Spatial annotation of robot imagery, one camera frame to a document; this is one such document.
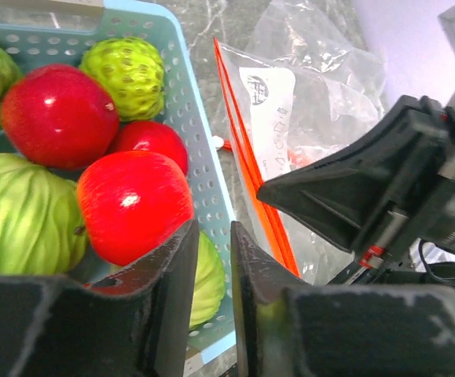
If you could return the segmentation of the clear zip bag orange zipper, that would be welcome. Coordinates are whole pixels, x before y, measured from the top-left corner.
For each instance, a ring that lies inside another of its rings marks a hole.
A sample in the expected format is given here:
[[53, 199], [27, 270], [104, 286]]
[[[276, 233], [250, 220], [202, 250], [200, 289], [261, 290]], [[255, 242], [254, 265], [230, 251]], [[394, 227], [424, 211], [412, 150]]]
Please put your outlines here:
[[258, 201], [259, 186], [348, 146], [383, 114], [383, 61], [353, 46], [314, 1], [273, 1], [248, 45], [215, 43], [226, 123], [259, 246], [309, 284], [351, 260]]

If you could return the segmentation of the green cabbage front right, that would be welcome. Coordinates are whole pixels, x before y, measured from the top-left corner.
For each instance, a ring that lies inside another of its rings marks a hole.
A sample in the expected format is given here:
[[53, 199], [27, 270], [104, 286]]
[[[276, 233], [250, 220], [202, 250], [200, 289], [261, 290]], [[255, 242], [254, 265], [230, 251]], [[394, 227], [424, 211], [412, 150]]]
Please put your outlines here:
[[221, 257], [197, 229], [136, 232], [98, 254], [119, 268], [119, 294], [151, 291], [157, 327], [193, 330], [215, 316], [226, 292]]

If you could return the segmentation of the large red apple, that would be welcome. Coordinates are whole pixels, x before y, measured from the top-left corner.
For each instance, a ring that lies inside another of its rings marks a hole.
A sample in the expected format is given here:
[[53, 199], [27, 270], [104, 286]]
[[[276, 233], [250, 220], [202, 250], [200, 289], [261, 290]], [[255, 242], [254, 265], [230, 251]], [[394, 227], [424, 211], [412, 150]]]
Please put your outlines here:
[[194, 217], [182, 169], [156, 152], [102, 157], [81, 174], [77, 198], [94, 251], [119, 266], [149, 253]]

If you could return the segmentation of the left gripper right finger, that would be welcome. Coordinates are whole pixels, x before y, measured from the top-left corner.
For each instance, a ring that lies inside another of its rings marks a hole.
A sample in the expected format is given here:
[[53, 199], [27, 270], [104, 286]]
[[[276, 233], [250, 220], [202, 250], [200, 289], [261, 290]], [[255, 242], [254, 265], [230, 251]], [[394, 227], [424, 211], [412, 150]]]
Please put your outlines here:
[[455, 289], [312, 286], [230, 229], [240, 376], [455, 376]]

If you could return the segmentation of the green cabbage left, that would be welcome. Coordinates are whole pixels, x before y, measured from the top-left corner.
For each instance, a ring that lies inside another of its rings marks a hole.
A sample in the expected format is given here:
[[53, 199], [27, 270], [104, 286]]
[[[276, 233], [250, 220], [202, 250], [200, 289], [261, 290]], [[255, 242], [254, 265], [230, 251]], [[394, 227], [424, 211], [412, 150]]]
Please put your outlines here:
[[87, 247], [76, 183], [13, 153], [0, 153], [0, 274], [54, 275]]

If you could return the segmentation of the green custard apple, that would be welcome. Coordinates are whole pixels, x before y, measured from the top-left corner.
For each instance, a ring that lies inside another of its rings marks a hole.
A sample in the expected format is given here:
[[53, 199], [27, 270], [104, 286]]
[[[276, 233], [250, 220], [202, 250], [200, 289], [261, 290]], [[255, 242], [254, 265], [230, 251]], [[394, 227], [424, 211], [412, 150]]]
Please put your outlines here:
[[79, 68], [112, 97], [123, 122], [154, 119], [165, 102], [165, 65], [139, 37], [109, 38], [83, 54]]

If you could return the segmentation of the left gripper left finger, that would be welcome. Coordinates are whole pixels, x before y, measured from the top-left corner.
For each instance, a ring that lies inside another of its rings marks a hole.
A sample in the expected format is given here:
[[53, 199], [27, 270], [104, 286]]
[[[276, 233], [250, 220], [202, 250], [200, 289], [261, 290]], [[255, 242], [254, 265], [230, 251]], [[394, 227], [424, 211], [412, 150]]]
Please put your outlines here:
[[0, 276], [0, 376], [180, 376], [199, 226], [89, 286]]

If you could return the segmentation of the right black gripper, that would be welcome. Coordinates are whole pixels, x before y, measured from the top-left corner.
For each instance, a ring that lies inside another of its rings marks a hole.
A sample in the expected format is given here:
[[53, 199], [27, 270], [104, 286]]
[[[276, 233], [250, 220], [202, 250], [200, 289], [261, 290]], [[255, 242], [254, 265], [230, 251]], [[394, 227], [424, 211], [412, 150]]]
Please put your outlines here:
[[[417, 146], [432, 130], [446, 140]], [[402, 196], [402, 179], [415, 173], [407, 199], [416, 210], [408, 216], [392, 210], [380, 238], [332, 282], [455, 285], [455, 262], [430, 264], [424, 253], [432, 244], [455, 254], [455, 113], [427, 96], [400, 97], [360, 139], [266, 181], [257, 197], [339, 250], [354, 252], [387, 205]]]

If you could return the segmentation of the dark red apple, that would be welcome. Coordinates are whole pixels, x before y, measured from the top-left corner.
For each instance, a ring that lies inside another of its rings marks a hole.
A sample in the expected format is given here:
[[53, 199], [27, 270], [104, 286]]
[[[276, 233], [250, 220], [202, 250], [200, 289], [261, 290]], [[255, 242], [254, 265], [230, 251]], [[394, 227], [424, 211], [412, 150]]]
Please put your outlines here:
[[119, 129], [117, 107], [106, 90], [66, 64], [36, 68], [12, 85], [0, 121], [27, 159], [63, 170], [101, 158]]

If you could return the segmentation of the small red apple right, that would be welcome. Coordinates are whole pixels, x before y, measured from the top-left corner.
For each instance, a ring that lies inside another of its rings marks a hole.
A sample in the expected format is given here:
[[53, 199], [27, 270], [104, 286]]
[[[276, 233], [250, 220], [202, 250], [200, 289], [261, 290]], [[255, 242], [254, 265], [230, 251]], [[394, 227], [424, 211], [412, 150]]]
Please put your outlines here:
[[107, 154], [141, 150], [156, 152], [175, 161], [184, 175], [189, 172], [189, 155], [178, 133], [156, 121], [134, 121], [123, 126], [108, 148]]

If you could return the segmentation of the green cabbage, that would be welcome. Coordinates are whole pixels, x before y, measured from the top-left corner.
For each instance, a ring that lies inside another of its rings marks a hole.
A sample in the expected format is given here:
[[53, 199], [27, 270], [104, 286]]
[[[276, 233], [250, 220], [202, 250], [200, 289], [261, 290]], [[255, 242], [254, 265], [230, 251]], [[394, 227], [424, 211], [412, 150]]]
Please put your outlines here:
[[98, 254], [119, 268], [119, 294], [151, 291], [157, 327], [193, 330], [215, 316], [226, 292], [221, 257], [197, 229], [136, 232]]
[[76, 183], [13, 153], [0, 153], [0, 274], [54, 275], [87, 247]]

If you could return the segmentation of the light blue plastic basket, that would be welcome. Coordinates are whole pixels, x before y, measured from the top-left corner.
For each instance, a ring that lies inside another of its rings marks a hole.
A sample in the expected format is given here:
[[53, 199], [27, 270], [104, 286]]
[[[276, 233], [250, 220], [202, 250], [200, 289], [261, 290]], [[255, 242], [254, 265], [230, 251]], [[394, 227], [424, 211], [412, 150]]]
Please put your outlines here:
[[[79, 65], [83, 54], [95, 43], [131, 36], [151, 43], [164, 62], [165, 102], [163, 110], [150, 120], [170, 126], [183, 140], [189, 155], [185, 177], [194, 208], [194, 217], [189, 221], [196, 221], [199, 231], [212, 237], [224, 266], [234, 214], [177, 18], [161, 5], [139, 1], [0, 1], [0, 47], [21, 70], [20, 79], [49, 64], [66, 64], [82, 71]], [[13, 153], [33, 163], [12, 145], [1, 121], [0, 126], [0, 153]], [[110, 155], [107, 151], [102, 157]], [[74, 181], [77, 198], [78, 180], [90, 165], [78, 170], [40, 166]], [[64, 276], [89, 286], [118, 272], [117, 266], [94, 251], [85, 223], [83, 229], [87, 235], [86, 252], [70, 271], [0, 276]]]

